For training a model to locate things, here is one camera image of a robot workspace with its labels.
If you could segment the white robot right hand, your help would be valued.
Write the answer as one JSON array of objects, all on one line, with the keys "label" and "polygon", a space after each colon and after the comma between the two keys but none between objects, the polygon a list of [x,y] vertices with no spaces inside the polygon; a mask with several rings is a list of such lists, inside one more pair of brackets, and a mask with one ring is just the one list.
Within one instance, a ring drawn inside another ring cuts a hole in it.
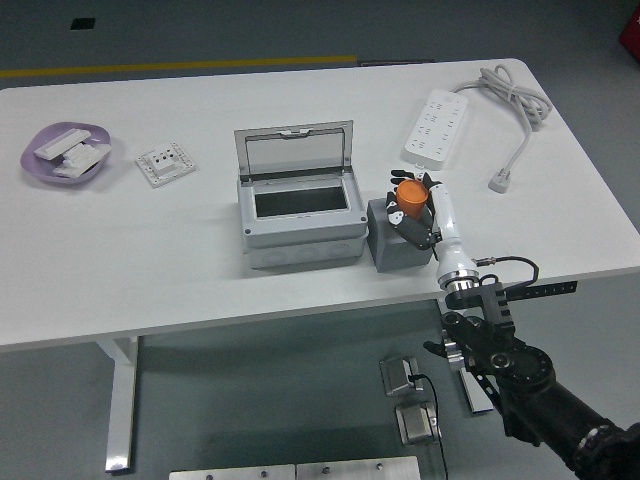
[{"label": "white robot right hand", "polygon": [[451,293],[477,286],[477,267],[463,249],[445,185],[426,172],[405,170],[393,170],[391,182],[394,189],[386,199],[388,222],[417,249],[434,252],[440,288]]}]

